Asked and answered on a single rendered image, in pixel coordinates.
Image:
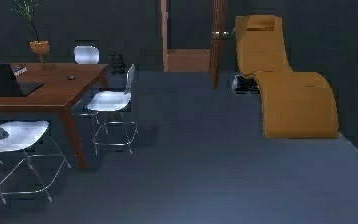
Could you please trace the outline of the brown wooden table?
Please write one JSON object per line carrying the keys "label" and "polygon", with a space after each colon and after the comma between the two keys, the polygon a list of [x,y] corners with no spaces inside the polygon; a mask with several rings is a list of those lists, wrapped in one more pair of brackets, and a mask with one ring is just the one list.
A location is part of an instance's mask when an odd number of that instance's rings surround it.
{"label": "brown wooden table", "polygon": [[[62,121],[70,146],[79,167],[88,164],[72,113],[75,103],[85,91],[96,83],[107,88],[105,64],[48,63],[44,70],[40,63],[27,63],[27,71],[18,77],[19,82],[43,82],[44,85],[27,97],[0,97],[0,112],[56,113]],[[73,75],[75,80],[67,80]]]}

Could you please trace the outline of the orange lounge chair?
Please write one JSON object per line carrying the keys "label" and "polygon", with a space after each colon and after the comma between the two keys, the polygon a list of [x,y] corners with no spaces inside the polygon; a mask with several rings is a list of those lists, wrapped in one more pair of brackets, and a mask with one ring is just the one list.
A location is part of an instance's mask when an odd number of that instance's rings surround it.
{"label": "orange lounge chair", "polygon": [[257,83],[267,138],[336,138],[338,109],[333,90],[317,72],[297,72],[288,62],[282,18],[235,18],[237,64]]}

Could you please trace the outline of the small black statue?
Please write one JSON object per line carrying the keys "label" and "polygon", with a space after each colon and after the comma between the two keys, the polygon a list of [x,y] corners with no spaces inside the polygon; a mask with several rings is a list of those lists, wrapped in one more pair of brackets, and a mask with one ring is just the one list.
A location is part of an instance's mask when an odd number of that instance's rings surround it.
{"label": "small black statue", "polygon": [[110,70],[114,74],[123,74],[125,72],[125,62],[121,53],[112,52],[109,55]]}

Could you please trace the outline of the green plant in orange pot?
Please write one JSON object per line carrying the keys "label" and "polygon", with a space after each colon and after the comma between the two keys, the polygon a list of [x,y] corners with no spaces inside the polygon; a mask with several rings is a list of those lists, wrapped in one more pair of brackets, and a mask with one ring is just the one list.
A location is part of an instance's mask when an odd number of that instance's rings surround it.
{"label": "green plant in orange pot", "polygon": [[34,32],[35,39],[29,42],[30,49],[39,57],[41,66],[47,69],[44,57],[51,58],[50,43],[48,40],[41,40],[34,22],[35,9],[38,6],[36,0],[13,0],[15,7],[11,9],[17,15],[23,16]]}

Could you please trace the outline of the black and white object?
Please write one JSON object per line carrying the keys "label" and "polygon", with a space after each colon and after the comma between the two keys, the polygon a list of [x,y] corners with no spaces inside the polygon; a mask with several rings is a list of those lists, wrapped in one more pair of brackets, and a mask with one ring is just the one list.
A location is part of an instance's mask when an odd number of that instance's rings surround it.
{"label": "black and white object", "polygon": [[242,75],[236,75],[232,82],[232,91],[236,94],[259,94],[258,84],[253,79],[246,79]]}

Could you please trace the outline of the black laptop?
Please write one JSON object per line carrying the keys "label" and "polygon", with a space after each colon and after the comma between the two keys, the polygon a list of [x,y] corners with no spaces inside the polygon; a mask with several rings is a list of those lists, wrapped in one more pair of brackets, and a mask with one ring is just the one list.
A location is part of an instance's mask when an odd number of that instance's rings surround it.
{"label": "black laptop", "polygon": [[11,66],[0,64],[0,97],[26,97],[42,86],[42,82],[19,83]]}

